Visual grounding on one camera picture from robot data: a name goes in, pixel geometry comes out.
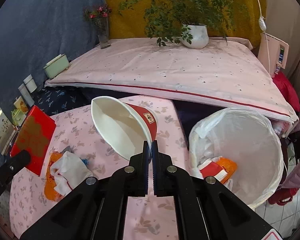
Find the mint green tissue box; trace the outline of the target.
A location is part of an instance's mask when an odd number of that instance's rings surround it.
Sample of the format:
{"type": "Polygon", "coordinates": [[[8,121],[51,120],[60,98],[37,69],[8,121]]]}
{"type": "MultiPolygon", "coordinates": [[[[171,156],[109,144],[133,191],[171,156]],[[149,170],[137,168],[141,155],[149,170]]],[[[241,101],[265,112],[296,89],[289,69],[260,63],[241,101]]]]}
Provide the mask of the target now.
{"type": "Polygon", "coordinates": [[[65,54],[59,54],[57,57],[49,61],[43,68],[49,79],[53,79],[62,71],[69,67],[70,63],[65,54]]]}

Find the red gift box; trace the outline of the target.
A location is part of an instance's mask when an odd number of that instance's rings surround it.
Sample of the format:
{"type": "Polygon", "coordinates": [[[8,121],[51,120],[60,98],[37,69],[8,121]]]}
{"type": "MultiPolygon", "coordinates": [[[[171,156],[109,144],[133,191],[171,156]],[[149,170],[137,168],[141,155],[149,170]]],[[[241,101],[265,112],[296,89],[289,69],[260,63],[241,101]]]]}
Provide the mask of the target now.
{"type": "Polygon", "coordinates": [[[14,157],[22,150],[29,152],[31,161],[26,168],[39,176],[55,129],[55,120],[33,106],[21,126],[10,156],[14,157]]]}

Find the white bag lined trash bin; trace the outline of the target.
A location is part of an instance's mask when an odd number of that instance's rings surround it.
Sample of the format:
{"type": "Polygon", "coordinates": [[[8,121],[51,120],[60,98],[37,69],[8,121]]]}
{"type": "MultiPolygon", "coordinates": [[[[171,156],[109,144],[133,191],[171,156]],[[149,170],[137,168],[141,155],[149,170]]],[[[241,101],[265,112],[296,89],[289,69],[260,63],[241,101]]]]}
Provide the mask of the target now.
{"type": "Polygon", "coordinates": [[[217,111],[191,129],[190,174],[202,178],[199,166],[216,157],[237,164],[231,191],[251,209],[274,194],[285,169],[281,142],[270,120],[242,108],[217,111]]]}

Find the pink dotted bed sheet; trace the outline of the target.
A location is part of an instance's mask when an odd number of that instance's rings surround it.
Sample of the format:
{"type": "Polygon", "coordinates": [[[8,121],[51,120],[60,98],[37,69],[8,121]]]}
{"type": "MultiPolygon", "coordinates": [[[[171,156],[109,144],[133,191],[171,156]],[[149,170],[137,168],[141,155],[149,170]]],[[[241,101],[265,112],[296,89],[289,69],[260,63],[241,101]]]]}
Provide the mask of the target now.
{"type": "Polygon", "coordinates": [[[219,107],[245,107],[271,119],[298,116],[273,83],[247,40],[211,39],[203,49],[150,38],[112,40],[70,63],[47,86],[109,89],[219,107]]]}

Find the red white paper cup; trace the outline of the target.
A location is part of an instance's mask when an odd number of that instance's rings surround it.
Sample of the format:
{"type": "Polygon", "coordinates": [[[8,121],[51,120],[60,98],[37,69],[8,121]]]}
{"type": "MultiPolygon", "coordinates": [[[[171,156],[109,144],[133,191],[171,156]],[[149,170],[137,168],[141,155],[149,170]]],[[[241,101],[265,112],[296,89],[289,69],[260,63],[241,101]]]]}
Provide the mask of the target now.
{"type": "Polygon", "coordinates": [[[215,177],[218,181],[222,181],[226,178],[228,173],[220,165],[214,161],[207,160],[205,163],[198,167],[203,178],[215,177]]]}

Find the white floral card box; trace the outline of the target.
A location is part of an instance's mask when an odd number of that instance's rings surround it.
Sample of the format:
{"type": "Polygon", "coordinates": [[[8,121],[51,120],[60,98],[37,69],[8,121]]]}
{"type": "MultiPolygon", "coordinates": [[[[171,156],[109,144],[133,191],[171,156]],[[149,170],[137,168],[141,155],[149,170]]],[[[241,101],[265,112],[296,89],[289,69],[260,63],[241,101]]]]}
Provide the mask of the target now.
{"type": "Polygon", "coordinates": [[[11,147],[11,140],[16,135],[17,129],[10,122],[8,117],[2,111],[0,107],[0,153],[1,155],[7,155],[9,148],[11,147]]]}

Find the white cylindrical jar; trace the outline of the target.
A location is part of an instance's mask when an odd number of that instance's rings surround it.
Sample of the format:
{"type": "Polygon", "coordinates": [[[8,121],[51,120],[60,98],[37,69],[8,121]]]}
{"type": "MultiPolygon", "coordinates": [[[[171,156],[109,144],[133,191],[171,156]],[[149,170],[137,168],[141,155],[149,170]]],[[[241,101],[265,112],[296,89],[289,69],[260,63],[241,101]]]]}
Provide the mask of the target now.
{"type": "Polygon", "coordinates": [[[29,76],[27,76],[24,80],[24,85],[26,86],[26,88],[28,89],[28,91],[30,93],[33,93],[37,90],[37,85],[32,77],[32,75],[30,74],[29,76]]]}

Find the small green yellow box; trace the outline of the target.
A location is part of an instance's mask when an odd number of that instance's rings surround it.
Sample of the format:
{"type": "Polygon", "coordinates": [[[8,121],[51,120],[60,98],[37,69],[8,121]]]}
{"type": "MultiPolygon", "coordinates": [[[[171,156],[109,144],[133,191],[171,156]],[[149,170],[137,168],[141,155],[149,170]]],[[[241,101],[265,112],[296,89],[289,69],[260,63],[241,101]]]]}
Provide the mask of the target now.
{"type": "Polygon", "coordinates": [[[11,111],[14,126],[20,127],[26,119],[26,114],[21,109],[11,111]]]}

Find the cream patterned cup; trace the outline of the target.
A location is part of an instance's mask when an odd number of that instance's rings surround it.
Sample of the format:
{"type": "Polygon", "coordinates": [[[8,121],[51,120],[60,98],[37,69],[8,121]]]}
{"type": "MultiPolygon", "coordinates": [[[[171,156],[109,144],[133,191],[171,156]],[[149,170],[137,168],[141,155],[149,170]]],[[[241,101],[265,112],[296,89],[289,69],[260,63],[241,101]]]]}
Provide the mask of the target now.
{"type": "Polygon", "coordinates": [[[27,114],[29,109],[25,101],[23,100],[22,96],[19,96],[14,101],[14,106],[16,109],[21,110],[24,114],[27,114]]]}

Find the glass vase with red flowers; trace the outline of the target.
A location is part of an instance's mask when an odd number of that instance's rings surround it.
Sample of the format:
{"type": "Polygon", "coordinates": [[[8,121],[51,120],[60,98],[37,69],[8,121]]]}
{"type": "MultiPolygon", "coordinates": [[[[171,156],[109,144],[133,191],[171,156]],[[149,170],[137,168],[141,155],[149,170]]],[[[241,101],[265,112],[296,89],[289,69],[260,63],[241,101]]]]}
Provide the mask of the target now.
{"type": "Polygon", "coordinates": [[[101,49],[106,49],[111,46],[109,42],[108,23],[110,13],[111,9],[106,4],[84,10],[84,19],[95,27],[101,49]]]}

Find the red handled object on floor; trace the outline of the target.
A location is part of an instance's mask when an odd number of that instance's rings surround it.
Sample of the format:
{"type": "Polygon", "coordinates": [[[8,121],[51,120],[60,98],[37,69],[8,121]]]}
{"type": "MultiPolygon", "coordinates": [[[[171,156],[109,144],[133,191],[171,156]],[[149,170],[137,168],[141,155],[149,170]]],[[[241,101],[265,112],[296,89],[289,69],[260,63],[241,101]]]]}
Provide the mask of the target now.
{"type": "Polygon", "coordinates": [[[297,194],[298,190],[298,188],[281,188],[268,199],[268,203],[270,205],[277,204],[279,206],[284,206],[293,200],[293,197],[297,194]]]}

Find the pink rabbit print tablecloth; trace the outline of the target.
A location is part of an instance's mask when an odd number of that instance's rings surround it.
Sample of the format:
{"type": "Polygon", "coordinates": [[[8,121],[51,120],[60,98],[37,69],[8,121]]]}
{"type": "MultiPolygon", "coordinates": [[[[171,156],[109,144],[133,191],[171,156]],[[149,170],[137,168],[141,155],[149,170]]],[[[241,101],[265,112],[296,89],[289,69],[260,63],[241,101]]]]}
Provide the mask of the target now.
{"type": "MultiPolygon", "coordinates": [[[[122,98],[122,101],[151,109],[156,114],[159,151],[170,155],[175,166],[188,170],[187,141],[173,102],[141,95],[122,98]]],[[[59,113],[52,118],[56,129],[41,174],[37,176],[23,168],[12,180],[10,224],[16,237],[20,237],[56,204],[44,194],[46,170],[53,152],[61,152],[69,146],[72,153],[88,161],[89,170],[98,179],[109,177],[117,169],[128,165],[128,161],[97,133],[90,106],[59,113]]],[[[173,198],[155,197],[151,179],[146,197],[128,200],[124,239],[178,239],[173,198]]]]}

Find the orange plastic bag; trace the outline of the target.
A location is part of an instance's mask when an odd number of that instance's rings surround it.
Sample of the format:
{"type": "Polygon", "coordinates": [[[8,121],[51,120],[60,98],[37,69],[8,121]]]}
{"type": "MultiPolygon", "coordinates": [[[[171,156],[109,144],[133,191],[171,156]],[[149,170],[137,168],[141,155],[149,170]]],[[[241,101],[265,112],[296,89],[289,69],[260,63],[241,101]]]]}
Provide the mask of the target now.
{"type": "Polygon", "coordinates": [[[59,194],[54,188],[57,185],[54,176],[51,175],[50,167],[62,157],[62,153],[52,152],[46,170],[46,182],[44,187],[44,194],[48,200],[59,202],[63,196],[59,194]]]}

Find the white cloth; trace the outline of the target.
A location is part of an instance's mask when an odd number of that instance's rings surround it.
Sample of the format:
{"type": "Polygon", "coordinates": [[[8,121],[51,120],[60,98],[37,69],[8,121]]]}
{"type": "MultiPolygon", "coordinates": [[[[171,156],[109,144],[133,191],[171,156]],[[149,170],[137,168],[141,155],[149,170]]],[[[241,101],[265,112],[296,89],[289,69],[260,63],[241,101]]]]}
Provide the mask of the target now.
{"type": "Polygon", "coordinates": [[[64,152],[49,171],[56,183],[54,190],[62,196],[69,194],[88,177],[94,176],[82,159],[69,151],[64,152]]]}

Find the red cushion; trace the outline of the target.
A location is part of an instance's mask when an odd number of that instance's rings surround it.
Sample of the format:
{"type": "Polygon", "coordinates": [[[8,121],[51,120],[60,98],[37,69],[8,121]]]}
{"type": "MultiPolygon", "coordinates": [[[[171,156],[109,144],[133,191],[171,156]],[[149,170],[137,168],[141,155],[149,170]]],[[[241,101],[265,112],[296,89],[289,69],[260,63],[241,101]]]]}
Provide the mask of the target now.
{"type": "Polygon", "coordinates": [[[294,111],[300,112],[299,97],[283,72],[275,74],[273,77],[273,83],[275,83],[285,100],[293,107],[294,111]]]}

